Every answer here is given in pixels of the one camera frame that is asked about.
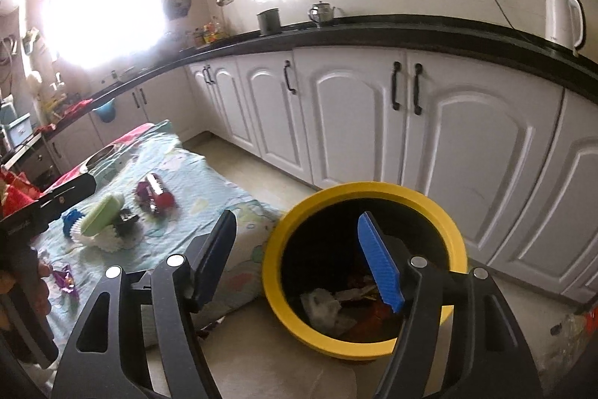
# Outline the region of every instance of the blue gripper pad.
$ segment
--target blue gripper pad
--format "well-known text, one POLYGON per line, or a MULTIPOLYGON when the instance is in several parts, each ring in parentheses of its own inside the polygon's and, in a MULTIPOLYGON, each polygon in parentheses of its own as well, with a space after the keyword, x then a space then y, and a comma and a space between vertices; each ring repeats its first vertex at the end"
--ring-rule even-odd
POLYGON ((405 303, 400 287, 400 273, 382 242, 376 223, 369 215, 361 214, 357 222, 357 235, 382 301, 393 312, 400 311, 405 303))

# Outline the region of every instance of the black countertop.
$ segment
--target black countertop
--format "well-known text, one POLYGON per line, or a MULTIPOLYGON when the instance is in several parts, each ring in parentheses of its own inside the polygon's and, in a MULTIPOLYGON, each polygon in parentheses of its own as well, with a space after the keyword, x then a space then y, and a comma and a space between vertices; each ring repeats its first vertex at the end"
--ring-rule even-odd
POLYGON ((118 83, 94 96, 93 103, 74 118, 61 121, 56 134, 115 96, 172 69, 230 55, 285 51, 300 46, 383 46, 436 51, 481 59, 546 78, 598 104, 598 64, 533 34, 468 19, 411 14, 339 18, 332 26, 312 22, 293 24, 280 34, 260 36, 252 31, 190 48, 127 83, 118 83))

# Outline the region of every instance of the green brush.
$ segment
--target green brush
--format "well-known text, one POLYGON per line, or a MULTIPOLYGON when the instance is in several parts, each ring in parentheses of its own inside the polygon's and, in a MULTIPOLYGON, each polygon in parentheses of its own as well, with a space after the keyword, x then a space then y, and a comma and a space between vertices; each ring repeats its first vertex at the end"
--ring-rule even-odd
POLYGON ((86 237, 93 237, 112 223, 114 217, 124 205, 122 193, 108 193, 96 203, 83 217, 81 233, 86 237))

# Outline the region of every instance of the plastic bag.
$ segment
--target plastic bag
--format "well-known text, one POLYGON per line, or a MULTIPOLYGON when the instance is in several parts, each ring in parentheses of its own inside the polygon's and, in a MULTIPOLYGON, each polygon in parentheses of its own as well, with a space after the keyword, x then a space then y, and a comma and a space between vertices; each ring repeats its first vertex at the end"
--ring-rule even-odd
POLYGON ((312 328, 329 337, 336 338, 357 323, 340 313, 341 304, 326 289, 316 288, 302 294, 301 303, 312 328))
POLYGON ((575 365, 585 350, 592 333, 598 328, 598 309, 590 313, 568 314, 551 330, 557 339, 537 364, 540 382, 545 393, 575 365))

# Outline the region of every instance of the red toy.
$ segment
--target red toy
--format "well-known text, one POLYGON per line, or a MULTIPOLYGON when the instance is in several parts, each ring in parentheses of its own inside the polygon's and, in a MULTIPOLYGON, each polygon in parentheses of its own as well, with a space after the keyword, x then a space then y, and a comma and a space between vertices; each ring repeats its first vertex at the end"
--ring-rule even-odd
POLYGON ((153 215, 161 215, 176 206, 175 197, 166 189, 162 178, 155 173, 148 173, 137 183, 135 197, 139 205, 153 215))

